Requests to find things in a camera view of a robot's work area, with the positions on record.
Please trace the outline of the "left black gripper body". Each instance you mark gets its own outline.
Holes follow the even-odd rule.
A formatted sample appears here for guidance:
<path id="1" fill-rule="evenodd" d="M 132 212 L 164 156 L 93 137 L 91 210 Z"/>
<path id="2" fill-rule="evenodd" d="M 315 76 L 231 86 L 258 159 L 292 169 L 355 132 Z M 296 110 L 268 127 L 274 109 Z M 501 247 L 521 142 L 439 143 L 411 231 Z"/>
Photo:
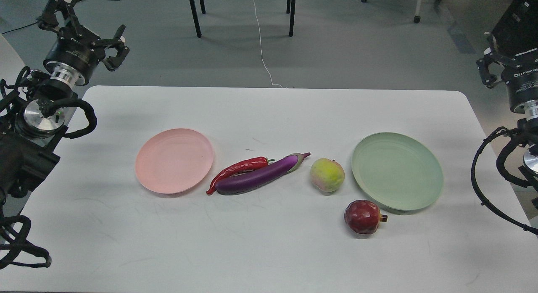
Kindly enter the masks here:
<path id="1" fill-rule="evenodd" d="M 92 47 L 92 42 L 100 39 L 100 36 L 84 26 L 82 37 L 78 37 L 69 27 L 62 27 L 56 33 L 56 42 L 46 55 L 43 65 L 49 73 L 61 64 L 69 66 L 79 73 L 75 85 L 87 85 L 101 60 L 98 50 Z"/>

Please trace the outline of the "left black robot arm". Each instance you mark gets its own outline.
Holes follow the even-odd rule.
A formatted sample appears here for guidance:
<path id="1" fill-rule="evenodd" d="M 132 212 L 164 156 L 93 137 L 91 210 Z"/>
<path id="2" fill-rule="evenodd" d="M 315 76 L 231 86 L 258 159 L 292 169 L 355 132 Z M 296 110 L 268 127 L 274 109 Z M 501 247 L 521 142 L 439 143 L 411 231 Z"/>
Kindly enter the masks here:
<path id="1" fill-rule="evenodd" d="M 25 66 L 13 84 L 1 80 L 1 206 L 42 184 L 60 161 L 54 153 L 60 140 L 96 129 L 92 105 L 73 88 L 87 85 L 99 64 L 117 70 L 129 54 L 125 25 L 113 37 L 98 36 L 79 22 L 80 1 L 48 0 L 37 18 L 40 29 L 56 34 L 44 71 Z"/>

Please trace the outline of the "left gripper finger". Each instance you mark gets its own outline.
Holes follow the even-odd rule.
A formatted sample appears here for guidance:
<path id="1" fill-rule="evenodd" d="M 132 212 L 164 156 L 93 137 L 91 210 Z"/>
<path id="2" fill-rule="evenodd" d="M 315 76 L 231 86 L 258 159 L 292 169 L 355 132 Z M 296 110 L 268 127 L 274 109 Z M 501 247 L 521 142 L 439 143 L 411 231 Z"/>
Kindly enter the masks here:
<path id="1" fill-rule="evenodd" d="M 51 31 L 58 36 L 62 34 L 62 29 L 67 29 L 75 37 L 82 37 L 82 25 L 75 14 L 74 7 L 79 0 L 48 0 L 42 15 L 37 18 L 39 29 Z M 64 26 L 60 26 L 57 13 L 61 13 L 65 21 Z"/>
<path id="2" fill-rule="evenodd" d="M 93 50 L 99 62 L 105 65 L 108 71 L 116 71 L 129 54 L 129 48 L 125 44 L 123 32 L 126 26 L 120 25 L 112 38 L 96 39 L 90 42 L 90 49 Z M 116 55 L 107 56 L 107 51 L 114 49 Z"/>

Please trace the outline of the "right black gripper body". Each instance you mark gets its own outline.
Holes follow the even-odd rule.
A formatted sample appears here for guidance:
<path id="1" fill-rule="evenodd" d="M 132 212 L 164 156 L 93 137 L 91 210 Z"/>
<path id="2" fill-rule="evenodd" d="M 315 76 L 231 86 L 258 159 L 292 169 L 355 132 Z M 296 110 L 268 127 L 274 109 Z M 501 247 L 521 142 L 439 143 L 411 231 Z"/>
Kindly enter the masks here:
<path id="1" fill-rule="evenodd" d="M 525 113 L 525 103 L 537 101 L 538 53 L 536 49 L 517 54 L 503 70 L 503 82 L 509 96 L 510 111 Z"/>

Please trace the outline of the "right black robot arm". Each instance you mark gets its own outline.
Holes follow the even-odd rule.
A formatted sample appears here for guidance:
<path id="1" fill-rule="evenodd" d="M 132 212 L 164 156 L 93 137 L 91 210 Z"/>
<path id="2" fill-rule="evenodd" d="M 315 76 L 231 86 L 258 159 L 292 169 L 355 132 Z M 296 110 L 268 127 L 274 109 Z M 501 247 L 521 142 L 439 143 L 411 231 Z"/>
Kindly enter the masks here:
<path id="1" fill-rule="evenodd" d="M 507 137 L 509 141 L 503 146 L 496 158 L 496 170 L 507 182 L 519 187 L 532 187 L 537 190 L 537 147 L 538 147 L 538 71 L 537 49 L 507 56 L 500 52 L 496 37 L 491 32 L 485 33 L 488 49 L 476 62 L 482 84 L 486 88 L 494 88 L 504 84 L 509 97 L 509 109 L 512 113 L 521 114 L 513 129 L 498 127 L 480 144 L 471 166 L 471 184 L 480 204 L 488 208 L 496 216 L 515 226 L 536 235 L 536 227 L 519 222 L 498 209 L 479 188 L 476 178 L 478 159 L 486 146 L 498 137 Z M 506 168 L 506 161 L 517 149 L 524 149 L 521 165 L 518 167 L 522 177 L 511 174 Z"/>

